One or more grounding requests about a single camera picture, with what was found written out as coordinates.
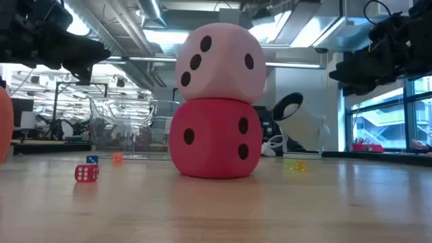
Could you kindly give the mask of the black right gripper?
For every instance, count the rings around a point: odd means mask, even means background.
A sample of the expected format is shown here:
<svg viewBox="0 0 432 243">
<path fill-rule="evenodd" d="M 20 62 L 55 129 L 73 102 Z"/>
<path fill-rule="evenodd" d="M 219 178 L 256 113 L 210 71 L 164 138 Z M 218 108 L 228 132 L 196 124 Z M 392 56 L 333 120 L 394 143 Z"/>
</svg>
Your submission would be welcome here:
<svg viewBox="0 0 432 243">
<path fill-rule="evenodd" d="M 336 64 L 329 77 L 342 85 L 344 96 L 366 95 L 378 86 L 407 76 L 409 50 L 407 24 L 410 18 L 402 12 L 391 13 L 378 22 L 367 20 L 373 28 L 369 32 L 369 50 L 345 52 L 343 60 Z"/>
</svg>

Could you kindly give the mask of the large red foam die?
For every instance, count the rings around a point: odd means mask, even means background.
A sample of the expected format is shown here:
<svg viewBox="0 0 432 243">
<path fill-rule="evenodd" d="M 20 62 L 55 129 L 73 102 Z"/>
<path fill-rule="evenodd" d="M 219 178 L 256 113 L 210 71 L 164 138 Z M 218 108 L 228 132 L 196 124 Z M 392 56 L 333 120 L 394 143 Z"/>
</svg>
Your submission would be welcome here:
<svg viewBox="0 0 432 243">
<path fill-rule="evenodd" d="M 173 164 L 184 175 L 249 176 L 261 157 L 263 135 L 254 108 L 231 99 L 196 99 L 175 112 L 169 131 Z"/>
</svg>

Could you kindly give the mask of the large pink foam die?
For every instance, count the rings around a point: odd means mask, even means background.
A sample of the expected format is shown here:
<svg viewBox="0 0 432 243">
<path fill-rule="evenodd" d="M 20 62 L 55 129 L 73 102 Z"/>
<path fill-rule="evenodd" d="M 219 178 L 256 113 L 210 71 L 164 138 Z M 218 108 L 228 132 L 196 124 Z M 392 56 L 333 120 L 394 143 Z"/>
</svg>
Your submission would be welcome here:
<svg viewBox="0 0 432 243">
<path fill-rule="evenodd" d="M 212 23 L 192 31 L 175 63 L 179 92 L 186 100 L 235 99 L 252 104 L 265 89 L 265 56 L 245 28 Z"/>
</svg>

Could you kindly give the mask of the small red translucent die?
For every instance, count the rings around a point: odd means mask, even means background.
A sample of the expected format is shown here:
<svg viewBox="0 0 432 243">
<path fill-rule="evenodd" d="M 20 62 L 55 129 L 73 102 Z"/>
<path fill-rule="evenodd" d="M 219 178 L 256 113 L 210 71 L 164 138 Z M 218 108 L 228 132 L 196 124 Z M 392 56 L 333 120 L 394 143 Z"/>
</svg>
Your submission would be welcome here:
<svg viewBox="0 0 432 243">
<path fill-rule="evenodd" d="M 95 182 L 99 177 L 99 166 L 97 164 L 77 165 L 74 177 L 77 182 Z"/>
</svg>

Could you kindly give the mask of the white cylindrical projector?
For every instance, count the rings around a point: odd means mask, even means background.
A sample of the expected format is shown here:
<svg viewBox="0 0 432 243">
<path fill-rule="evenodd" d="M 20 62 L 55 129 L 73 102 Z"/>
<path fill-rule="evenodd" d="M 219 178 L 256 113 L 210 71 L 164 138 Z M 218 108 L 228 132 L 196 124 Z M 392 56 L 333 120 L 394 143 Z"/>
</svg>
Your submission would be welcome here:
<svg viewBox="0 0 432 243">
<path fill-rule="evenodd" d="M 325 139 L 331 134 L 325 116 L 306 106 L 303 94 L 293 92 L 279 100 L 271 113 L 282 137 L 283 157 L 286 159 L 320 159 Z"/>
</svg>

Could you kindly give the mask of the red tray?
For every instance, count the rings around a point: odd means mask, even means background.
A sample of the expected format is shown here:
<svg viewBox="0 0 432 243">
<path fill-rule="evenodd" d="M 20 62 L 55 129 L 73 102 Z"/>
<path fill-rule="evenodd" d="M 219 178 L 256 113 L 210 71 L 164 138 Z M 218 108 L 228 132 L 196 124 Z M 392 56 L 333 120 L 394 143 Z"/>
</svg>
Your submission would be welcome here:
<svg viewBox="0 0 432 243">
<path fill-rule="evenodd" d="M 352 151 L 383 153 L 384 149 L 380 144 L 353 144 L 352 145 Z"/>
</svg>

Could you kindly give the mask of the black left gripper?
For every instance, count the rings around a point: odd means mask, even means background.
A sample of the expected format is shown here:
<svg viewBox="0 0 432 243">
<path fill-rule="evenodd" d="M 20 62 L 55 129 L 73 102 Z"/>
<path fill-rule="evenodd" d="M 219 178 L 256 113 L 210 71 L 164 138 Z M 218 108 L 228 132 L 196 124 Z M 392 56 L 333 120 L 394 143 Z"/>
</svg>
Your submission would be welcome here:
<svg viewBox="0 0 432 243">
<path fill-rule="evenodd" d="M 78 79 L 89 85 L 93 65 L 111 56 L 100 41 L 66 31 L 73 22 L 64 0 L 0 0 L 0 63 L 20 63 L 31 68 L 59 62 Z M 49 36 L 50 31 L 60 31 Z"/>
</svg>

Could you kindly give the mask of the large orange foam die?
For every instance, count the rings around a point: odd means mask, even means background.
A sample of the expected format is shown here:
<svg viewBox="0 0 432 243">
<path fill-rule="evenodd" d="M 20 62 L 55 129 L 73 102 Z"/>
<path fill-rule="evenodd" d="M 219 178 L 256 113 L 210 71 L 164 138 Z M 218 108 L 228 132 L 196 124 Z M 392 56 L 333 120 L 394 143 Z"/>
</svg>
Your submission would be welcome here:
<svg viewBox="0 0 432 243">
<path fill-rule="evenodd" d="M 0 163 L 5 161 L 14 130 L 14 110 L 7 91 L 0 86 Z"/>
</svg>

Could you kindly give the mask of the clear plastic box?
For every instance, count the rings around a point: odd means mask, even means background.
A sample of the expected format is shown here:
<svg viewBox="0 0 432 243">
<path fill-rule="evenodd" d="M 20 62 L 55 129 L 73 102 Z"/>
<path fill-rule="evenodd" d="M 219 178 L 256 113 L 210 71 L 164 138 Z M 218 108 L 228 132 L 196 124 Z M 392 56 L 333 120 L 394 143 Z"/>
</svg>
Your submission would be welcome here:
<svg viewBox="0 0 432 243">
<path fill-rule="evenodd" d="M 154 99 L 92 98 L 90 144 L 106 157 L 169 160 L 169 129 L 180 103 Z"/>
</svg>

